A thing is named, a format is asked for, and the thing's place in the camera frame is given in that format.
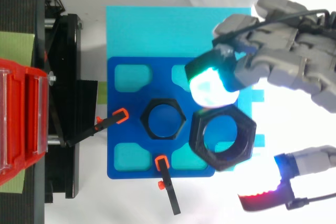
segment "black cable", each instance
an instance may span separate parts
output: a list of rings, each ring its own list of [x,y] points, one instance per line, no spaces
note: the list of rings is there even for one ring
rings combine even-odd
[[[308,202],[316,202],[316,201],[321,201],[321,200],[325,200],[325,199],[331,199],[331,198],[336,198],[336,193],[335,194],[328,194],[328,195],[324,195],[324,196],[320,196],[320,197],[316,197],[316,198],[310,198],[308,199]]]
[[[293,19],[293,18],[297,18],[297,17],[301,17],[301,16],[310,16],[310,15],[315,15],[315,14],[324,14],[324,25],[326,27],[328,27],[329,18],[330,18],[330,13],[328,12],[328,10],[326,10],[326,9],[306,10],[306,11],[303,11],[303,12],[288,14],[288,15],[282,16],[282,17],[277,18],[277,19],[265,20],[263,22],[254,24],[252,26],[247,26],[247,27],[244,27],[240,30],[232,31],[232,32],[229,32],[227,34],[220,35],[219,37],[217,37],[216,39],[213,40],[213,45],[216,46],[219,43],[223,43],[223,42],[227,41],[228,39],[233,39],[240,34],[244,34],[244,33],[247,33],[249,31],[253,31],[253,30],[258,29],[262,26],[266,26],[266,25],[273,24],[273,23],[284,22],[284,21],[287,21],[289,19]]]

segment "screw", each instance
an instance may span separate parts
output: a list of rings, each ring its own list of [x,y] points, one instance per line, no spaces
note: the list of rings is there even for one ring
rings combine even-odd
[[[83,23],[82,23],[81,20],[78,21],[78,23],[77,23],[77,28],[78,28],[79,30],[83,30]]]
[[[49,74],[48,74],[48,81],[49,81],[49,85],[52,86],[54,85],[54,82],[56,81],[56,76],[54,76],[54,73],[51,71]]]

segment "large black nut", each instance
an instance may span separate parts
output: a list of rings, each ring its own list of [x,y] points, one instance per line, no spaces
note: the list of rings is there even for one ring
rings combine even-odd
[[[181,117],[181,124],[180,127],[178,128],[178,130],[171,136],[157,136],[156,134],[154,134],[151,130],[151,128],[149,127],[149,116],[151,111],[159,105],[169,105],[171,107],[173,107],[174,109],[177,110],[177,112],[179,113],[180,117]],[[156,99],[152,99],[149,104],[147,105],[147,107],[144,109],[142,115],[140,116],[140,121],[142,123],[142,125],[144,126],[146,132],[148,133],[148,136],[151,139],[154,140],[174,140],[176,139],[176,137],[178,136],[179,132],[181,131],[185,121],[186,121],[186,117],[183,114],[183,111],[181,109],[181,107],[179,106],[178,102],[175,99],[170,99],[170,98],[156,98]]]
[[[235,120],[237,137],[230,148],[215,153],[205,147],[204,133],[207,124],[220,115],[229,115]],[[200,110],[193,114],[189,146],[207,164],[222,171],[251,158],[256,128],[257,124],[233,104],[218,109]]]

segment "green led light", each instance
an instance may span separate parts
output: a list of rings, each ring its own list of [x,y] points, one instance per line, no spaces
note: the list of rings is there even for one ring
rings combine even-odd
[[[208,68],[191,79],[190,91],[194,101],[205,108],[232,104],[239,96],[239,91],[226,91],[218,71],[213,68]]]

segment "black clamp arm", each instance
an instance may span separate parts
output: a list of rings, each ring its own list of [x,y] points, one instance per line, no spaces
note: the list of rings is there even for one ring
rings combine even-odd
[[[104,120],[97,117],[97,124],[95,126],[88,128],[87,130],[76,135],[74,138],[67,140],[66,143],[69,147],[72,147],[76,145],[77,143],[83,141],[84,139],[87,139],[88,137],[93,136],[97,132],[107,129],[108,127],[110,127],[111,125],[115,123],[120,124],[126,121],[128,118],[129,118],[129,114],[127,110],[124,108],[115,111],[111,117],[105,118]]]

